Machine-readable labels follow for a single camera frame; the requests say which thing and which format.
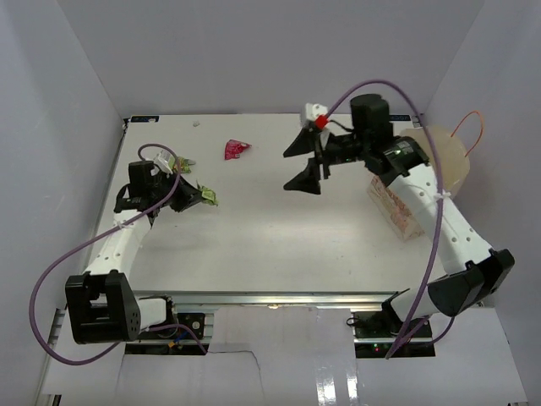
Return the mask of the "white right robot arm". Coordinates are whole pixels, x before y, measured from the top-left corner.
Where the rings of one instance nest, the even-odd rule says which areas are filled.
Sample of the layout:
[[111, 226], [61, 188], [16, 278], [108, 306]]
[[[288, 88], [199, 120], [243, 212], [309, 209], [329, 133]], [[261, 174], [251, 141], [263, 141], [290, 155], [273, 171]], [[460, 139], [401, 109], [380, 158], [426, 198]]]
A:
[[283, 155], [311, 153], [312, 157], [283, 188], [318, 195], [320, 180], [329, 177], [332, 166], [363, 162], [437, 243], [436, 254], [445, 271], [421, 294], [410, 290], [394, 294], [364, 325], [375, 324], [388, 335], [401, 337], [413, 320], [435, 313], [457, 316], [493, 294], [515, 265], [511, 252], [495, 250], [479, 236], [445, 190], [438, 188], [436, 171], [422, 147], [410, 136], [395, 134], [389, 105], [382, 96], [355, 96], [350, 109], [352, 128], [336, 135], [328, 128], [325, 106], [305, 105], [301, 130]]

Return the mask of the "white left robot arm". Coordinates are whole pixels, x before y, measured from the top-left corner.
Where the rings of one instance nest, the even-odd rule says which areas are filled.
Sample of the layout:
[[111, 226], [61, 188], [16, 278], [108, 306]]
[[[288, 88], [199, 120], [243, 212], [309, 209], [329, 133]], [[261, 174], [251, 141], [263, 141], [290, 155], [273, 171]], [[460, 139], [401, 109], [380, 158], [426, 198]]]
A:
[[128, 183], [117, 193], [113, 220], [117, 231], [104, 239], [96, 258], [65, 284], [74, 341], [78, 344], [130, 342], [142, 332], [170, 337], [178, 329], [172, 299], [138, 297], [128, 277], [147, 233], [163, 208], [182, 212], [202, 202], [200, 190], [153, 162], [132, 162]]

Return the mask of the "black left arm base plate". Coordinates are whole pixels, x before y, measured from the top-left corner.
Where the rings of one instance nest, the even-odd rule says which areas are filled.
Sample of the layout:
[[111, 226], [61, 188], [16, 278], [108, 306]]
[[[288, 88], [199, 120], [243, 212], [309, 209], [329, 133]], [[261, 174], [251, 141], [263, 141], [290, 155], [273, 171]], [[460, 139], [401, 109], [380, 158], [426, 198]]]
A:
[[206, 355], [205, 322], [205, 313], [173, 312], [164, 322], [147, 327], [126, 349], [144, 355]]

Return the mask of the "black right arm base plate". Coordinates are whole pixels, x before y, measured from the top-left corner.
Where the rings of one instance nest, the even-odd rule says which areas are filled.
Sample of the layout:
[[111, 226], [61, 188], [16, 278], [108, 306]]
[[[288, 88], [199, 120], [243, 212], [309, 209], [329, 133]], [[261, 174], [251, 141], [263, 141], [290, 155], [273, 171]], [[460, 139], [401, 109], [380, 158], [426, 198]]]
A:
[[[405, 336], [407, 341], [392, 355], [393, 358], [435, 357], [433, 333], [428, 320], [417, 329], [421, 319], [410, 322]], [[401, 323], [391, 326], [379, 318], [379, 311], [358, 311], [346, 319], [352, 328], [357, 359], [383, 359], [398, 337]]]

